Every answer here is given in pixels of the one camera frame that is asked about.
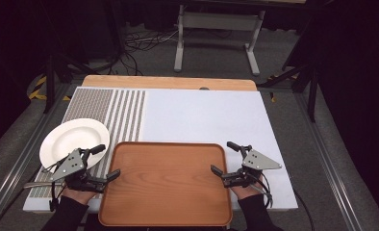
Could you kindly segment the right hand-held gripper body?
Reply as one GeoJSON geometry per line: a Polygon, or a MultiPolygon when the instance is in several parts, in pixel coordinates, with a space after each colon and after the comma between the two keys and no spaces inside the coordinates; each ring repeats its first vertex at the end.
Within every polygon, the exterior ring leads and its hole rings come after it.
{"type": "Polygon", "coordinates": [[[223,173],[221,179],[225,188],[236,186],[245,188],[255,183],[262,184],[260,176],[264,170],[282,167],[279,163],[255,150],[251,145],[241,145],[238,152],[242,156],[241,168],[236,172],[223,173]]]}

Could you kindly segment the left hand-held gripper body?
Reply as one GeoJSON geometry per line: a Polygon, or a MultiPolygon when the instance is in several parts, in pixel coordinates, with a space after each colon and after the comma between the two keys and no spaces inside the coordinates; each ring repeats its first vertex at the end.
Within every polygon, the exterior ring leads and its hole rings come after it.
{"type": "Polygon", "coordinates": [[[93,177],[88,173],[89,149],[76,148],[56,163],[56,169],[50,181],[55,186],[64,180],[71,190],[102,193],[108,183],[107,179],[93,177]]]}

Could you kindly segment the white round plate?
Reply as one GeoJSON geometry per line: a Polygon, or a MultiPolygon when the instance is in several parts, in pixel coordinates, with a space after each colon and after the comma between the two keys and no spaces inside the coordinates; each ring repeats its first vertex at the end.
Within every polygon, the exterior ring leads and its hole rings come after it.
{"type": "Polygon", "coordinates": [[[75,148],[87,149],[99,144],[104,144],[105,149],[88,157],[88,168],[105,156],[110,144],[110,133],[102,122],[95,119],[73,119],[59,125],[45,137],[39,149],[39,159],[44,169],[54,172],[54,164],[75,148]]]}

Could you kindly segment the brown wooden tray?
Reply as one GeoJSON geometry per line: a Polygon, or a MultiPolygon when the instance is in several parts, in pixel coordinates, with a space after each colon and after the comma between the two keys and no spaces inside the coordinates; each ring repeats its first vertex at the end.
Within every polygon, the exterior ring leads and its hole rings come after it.
{"type": "Polygon", "coordinates": [[[99,221],[105,226],[225,226],[230,193],[211,166],[226,168],[214,143],[122,142],[110,170],[120,176],[104,192],[99,221]]]}

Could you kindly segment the person's right hand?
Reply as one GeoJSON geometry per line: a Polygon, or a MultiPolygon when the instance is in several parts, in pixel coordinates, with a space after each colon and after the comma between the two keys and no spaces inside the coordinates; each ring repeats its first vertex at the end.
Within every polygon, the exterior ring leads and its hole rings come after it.
{"type": "Polygon", "coordinates": [[[235,194],[238,200],[242,200],[249,196],[261,194],[262,188],[263,187],[260,183],[255,183],[253,186],[247,186],[245,188],[242,186],[232,187],[231,191],[235,194]]]}

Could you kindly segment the person's left hand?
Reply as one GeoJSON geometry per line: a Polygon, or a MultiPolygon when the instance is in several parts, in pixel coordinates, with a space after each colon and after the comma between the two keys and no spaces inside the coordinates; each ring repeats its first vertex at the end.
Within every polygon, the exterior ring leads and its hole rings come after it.
{"type": "Polygon", "coordinates": [[[89,201],[96,196],[96,193],[75,191],[69,188],[65,188],[63,190],[63,196],[71,198],[80,204],[88,205],[89,201]]]}

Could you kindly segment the striped white placemat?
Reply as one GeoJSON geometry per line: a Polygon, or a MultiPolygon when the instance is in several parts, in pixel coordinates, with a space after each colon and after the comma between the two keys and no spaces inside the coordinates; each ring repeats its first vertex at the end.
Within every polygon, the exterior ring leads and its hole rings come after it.
{"type": "MultiPolygon", "coordinates": [[[[292,190],[265,104],[257,91],[132,89],[146,92],[145,107],[137,141],[216,143],[221,147],[232,141],[251,145],[279,163],[265,176],[278,211],[294,209],[292,190]]],[[[31,189],[24,208],[46,212],[51,197],[50,183],[31,189]]]]}

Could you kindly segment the grey striped placemat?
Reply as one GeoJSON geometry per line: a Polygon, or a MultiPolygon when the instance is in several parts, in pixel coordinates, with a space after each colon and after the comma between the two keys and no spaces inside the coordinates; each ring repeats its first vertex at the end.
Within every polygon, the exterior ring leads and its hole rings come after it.
{"type": "MultiPolygon", "coordinates": [[[[102,122],[110,133],[110,144],[99,163],[88,168],[90,175],[104,178],[109,173],[114,148],[124,141],[137,141],[145,107],[144,90],[82,88],[75,90],[62,124],[73,119],[91,118],[102,122]]],[[[54,172],[43,167],[37,179],[50,183],[54,172]]]]}

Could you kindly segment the yellow black floor tape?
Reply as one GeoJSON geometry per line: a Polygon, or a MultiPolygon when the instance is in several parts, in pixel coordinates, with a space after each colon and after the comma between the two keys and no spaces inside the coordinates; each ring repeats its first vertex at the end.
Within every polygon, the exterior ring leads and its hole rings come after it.
{"type": "Polygon", "coordinates": [[[31,89],[28,92],[28,98],[31,100],[46,100],[46,83],[47,77],[45,75],[37,77],[35,81],[31,84],[31,89]]]}
{"type": "MultiPolygon", "coordinates": [[[[267,78],[267,80],[274,80],[274,79],[277,79],[278,77],[279,77],[278,75],[271,75],[270,77],[267,78]]],[[[297,78],[298,78],[297,75],[292,75],[291,77],[286,78],[285,81],[287,83],[292,83],[292,82],[296,81],[297,78]]],[[[272,103],[275,103],[276,102],[276,97],[274,95],[274,92],[270,92],[269,96],[270,96],[270,101],[272,103]]]]}

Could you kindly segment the black metal stand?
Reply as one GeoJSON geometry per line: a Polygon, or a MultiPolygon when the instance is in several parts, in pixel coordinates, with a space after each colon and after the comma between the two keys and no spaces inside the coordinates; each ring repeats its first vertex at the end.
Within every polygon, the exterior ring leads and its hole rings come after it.
{"type": "Polygon", "coordinates": [[[291,84],[293,92],[302,93],[309,87],[307,114],[311,122],[315,122],[316,92],[318,78],[316,76],[316,25],[318,17],[312,15],[301,32],[295,46],[282,66],[283,73],[274,78],[268,78],[258,84],[258,88],[271,88],[295,76],[291,84]]]}
{"type": "Polygon", "coordinates": [[[70,65],[73,65],[83,74],[95,74],[97,72],[76,60],[67,57],[63,53],[53,52],[49,55],[46,62],[46,103],[44,112],[47,114],[54,106],[56,101],[55,77],[58,77],[61,83],[70,83],[73,76],[70,71],[70,65]]]}

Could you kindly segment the wooden table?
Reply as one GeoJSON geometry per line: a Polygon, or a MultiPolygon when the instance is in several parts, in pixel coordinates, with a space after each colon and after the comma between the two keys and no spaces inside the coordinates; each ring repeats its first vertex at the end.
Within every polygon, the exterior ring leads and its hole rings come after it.
{"type": "Polygon", "coordinates": [[[176,90],[199,90],[201,87],[207,87],[210,90],[258,90],[252,80],[118,75],[88,75],[84,79],[82,86],[176,90]]]}

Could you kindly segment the aluminium floor rail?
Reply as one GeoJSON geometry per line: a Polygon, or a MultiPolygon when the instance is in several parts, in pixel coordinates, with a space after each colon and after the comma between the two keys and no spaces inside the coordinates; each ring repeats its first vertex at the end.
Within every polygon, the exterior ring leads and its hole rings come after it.
{"type": "Polygon", "coordinates": [[[48,123],[65,97],[68,89],[69,84],[59,84],[58,89],[53,91],[53,95],[51,96],[51,99],[53,99],[52,105],[46,113],[41,115],[40,120],[33,130],[30,138],[27,140],[24,148],[18,155],[16,155],[15,163],[0,186],[0,216],[3,214],[5,207],[9,203],[9,199],[12,196],[12,193],[21,179],[27,165],[35,155],[37,146],[41,144],[42,133],[46,130],[48,123]]]}
{"type": "Polygon", "coordinates": [[[352,207],[351,201],[349,200],[345,185],[331,161],[329,152],[324,143],[324,139],[321,136],[316,124],[311,121],[311,118],[308,115],[308,105],[305,101],[304,96],[301,93],[296,93],[294,95],[294,98],[315,143],[315,148],[320,164],[324,169],[327,180],[341,210],[341,215],[345,221],[348,231],[364,231],[352,207]]]}

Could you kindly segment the grey metal desk frame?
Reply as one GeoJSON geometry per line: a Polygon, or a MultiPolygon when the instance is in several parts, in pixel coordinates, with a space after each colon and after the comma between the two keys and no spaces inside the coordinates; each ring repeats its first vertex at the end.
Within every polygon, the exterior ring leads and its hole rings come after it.
{"type": "Polygon", "coordinates": [[[226,13],[193,13],[187,12],[181,5],[178,15],[178,41],[176,47],[174,71],[180,72],[184,57],[184,29],[208,29],[250,31],[251,39],[244,45],[244,50],[254,76],[260,75],[260,69],[254,54],[257,38],[265,19],[265,11],[253,15],[226,14],[226,13]]]}

